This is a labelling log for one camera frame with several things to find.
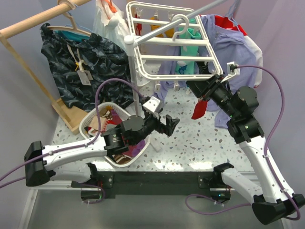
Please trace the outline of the beige and red character sock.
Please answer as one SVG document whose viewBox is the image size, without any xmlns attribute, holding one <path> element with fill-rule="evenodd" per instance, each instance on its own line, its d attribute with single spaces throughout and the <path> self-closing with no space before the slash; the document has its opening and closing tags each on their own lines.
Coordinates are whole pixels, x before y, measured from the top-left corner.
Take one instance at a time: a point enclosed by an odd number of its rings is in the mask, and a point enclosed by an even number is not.
<svg viewBox="0 0 305 229">
<path fill-rule="evenodd" d="M 195 105 L 193 114 L 192 114 L 192 119 L 197 120 L 205 115 L 206 108 L 207 108 L 207 101 L 205 100 L 198 100 L 197 104 Z"/>
</svg>

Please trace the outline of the black striped sock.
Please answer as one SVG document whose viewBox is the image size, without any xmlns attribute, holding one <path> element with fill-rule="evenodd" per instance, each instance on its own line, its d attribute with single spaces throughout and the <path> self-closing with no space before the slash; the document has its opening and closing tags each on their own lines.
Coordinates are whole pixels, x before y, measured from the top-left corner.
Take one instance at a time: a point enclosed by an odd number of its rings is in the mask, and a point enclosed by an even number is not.
<svg viewBox="0 0 305 229">
<path fill-rule="evenodd" d="M 208 62 L 196 62 L 198 66 L 199 74 L 211 74 L 208 68 Z"/>
</svg>

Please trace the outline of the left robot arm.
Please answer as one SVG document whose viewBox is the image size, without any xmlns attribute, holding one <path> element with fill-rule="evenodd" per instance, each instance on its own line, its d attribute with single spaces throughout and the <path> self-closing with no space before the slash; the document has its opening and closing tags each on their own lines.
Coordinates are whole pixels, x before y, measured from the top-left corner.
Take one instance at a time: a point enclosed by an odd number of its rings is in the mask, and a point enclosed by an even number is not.
<svg viewBox="0 0 305 229">
<path fill-rule="evenodd" d="M 24 156 L 26 186 L 37 187 L 48 183 L 52 177 L 59 175 L 58 169 L 65 164 L 126 152 L 153 131 L 171 136 L 180 119 L 166 115 L 165 120 L 163 124 L 158 115 L 131 115 L 116 127 L 93 138 L 57 146 L 32 142 Z"/>
</svg>

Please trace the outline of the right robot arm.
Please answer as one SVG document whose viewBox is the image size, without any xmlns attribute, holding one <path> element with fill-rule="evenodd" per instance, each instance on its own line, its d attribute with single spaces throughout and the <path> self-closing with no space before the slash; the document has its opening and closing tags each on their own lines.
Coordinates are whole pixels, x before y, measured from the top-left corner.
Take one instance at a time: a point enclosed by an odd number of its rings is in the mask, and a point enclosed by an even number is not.
<svg viewBox="0 0 305 229">
<path fill-rule="evenodd" d="M 229 134 L 247 156 L 259 181 L 256 185 L 233 165 L 223 163 L 213 168 L 210 184 L 235 189 L 250 203 L 256 218 L 264 225 L 287 218 L 304 206 L 304 196 L 295 193 L 285 181 L 253 115 L 259 105 L 254 88 L 242 86 L 233 94 L 219 75 L 186 84 L 197 98 L 214 101 L 230 117 Z"/>
</svg>

